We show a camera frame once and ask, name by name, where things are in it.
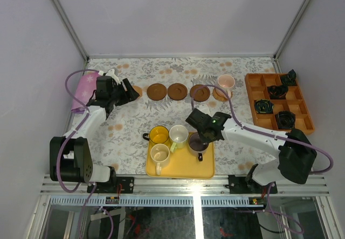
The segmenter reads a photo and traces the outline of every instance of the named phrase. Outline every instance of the floral tablecloth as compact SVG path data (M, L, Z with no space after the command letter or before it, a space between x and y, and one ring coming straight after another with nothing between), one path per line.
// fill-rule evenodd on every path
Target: floral tablecloth
M270 58L162 58L162 59L92 59L87 68L108 71L117 68L120 79L128 78L132 85L142 89L142 96L134 102L115 107L105 123L90 141L94 163L113 166L118 174L145 174L148 142L142 134L154 126L170 129L176 124L195 131L185 119L191 113L190 96L173 101L166 96L152 101L146 94L153 83L167 88L182 83L188 89L196 84L215 84L221 74L236 79L232 103L238 118L252 123L244 77L247 73L273 73ZM212 96L207 103L213 115L216 111L230 113L228 102L219 102ZM235 141L215 142L216 174L245 174L254 163L274 159L269 154Z

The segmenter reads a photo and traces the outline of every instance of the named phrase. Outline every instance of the tray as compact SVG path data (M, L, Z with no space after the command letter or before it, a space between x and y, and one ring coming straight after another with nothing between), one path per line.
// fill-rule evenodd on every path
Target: tray
M170 164L162 168L161 175L156 174L156 165L150 157L150 151L153 143L149 142L149 148L146 158L146 174L151 177L165 178L185 178L185 179L211 179L215 175L215 148L210 143L203 161L200 162L196 156L188 151L188 145L183 149L176 149L174 153L170 153Z
M291 131L278 129L274 115L280 111L290 111L296 114L295 128L309 135L315 131L314 124L309 114L306 102L303 99L301 89L297 86L289 86L284 100L271 100L267 91L269 86L280 86L280 76L286 74L247 74L245 77L250 109L253 122L256 126L271 130ZM256 100L267 99L274 104L273 114L258 114L254 108Z

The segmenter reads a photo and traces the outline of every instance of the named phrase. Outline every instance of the folded cloth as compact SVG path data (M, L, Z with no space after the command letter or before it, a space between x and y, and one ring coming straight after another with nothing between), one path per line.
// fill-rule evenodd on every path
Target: folded cloth
M100 75L97 72L93 72L81 77L74 96L84 104L87 104L93 94L93 91L96 90L96 79L98 76ZM84 111L84 107L76 100L73 100L71 110L73 113L79 114Z

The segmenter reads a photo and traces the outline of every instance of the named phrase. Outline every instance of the pink mug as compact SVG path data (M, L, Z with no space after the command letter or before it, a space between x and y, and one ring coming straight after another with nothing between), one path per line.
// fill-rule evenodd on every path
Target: pink mug
M231 92L235 86L235 79L228 75L228 74L224 74L224 75L220 75L218 77L218 85L227 92L228 96L231 97ZM221 92L219 89L216 88L216 92L219 96L225 97L225 95L223 94L223 92Z

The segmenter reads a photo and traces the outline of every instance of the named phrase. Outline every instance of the gray wall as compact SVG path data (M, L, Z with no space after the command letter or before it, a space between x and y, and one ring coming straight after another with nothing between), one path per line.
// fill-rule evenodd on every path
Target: gray wall
M49 0L0 0L0 26L0 237L22 238L83 61Z
M327 150L334 168L327 184L345 229L345 0L313 0L279 59L295 69L315 124L310 141ZM318 155L315 169L328 160Z
M61 0L90 55L273 54L303 0Z

